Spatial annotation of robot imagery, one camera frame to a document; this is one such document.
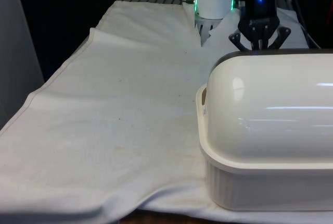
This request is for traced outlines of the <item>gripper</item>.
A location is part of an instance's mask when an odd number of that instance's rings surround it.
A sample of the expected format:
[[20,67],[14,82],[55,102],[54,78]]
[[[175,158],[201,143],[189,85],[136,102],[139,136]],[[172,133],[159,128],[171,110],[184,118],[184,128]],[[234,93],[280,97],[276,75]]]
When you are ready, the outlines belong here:
[[[241,52],[252,51],[253,47],[268,47],[268,41],[275,31],[277,38],[267,49],[280,49],[291,34],[288,27],[279,26],[276,0],[240,0],[241,8],[238,28],[229,35],[230,42]],[[249,47],[242,43],[245,38]]]

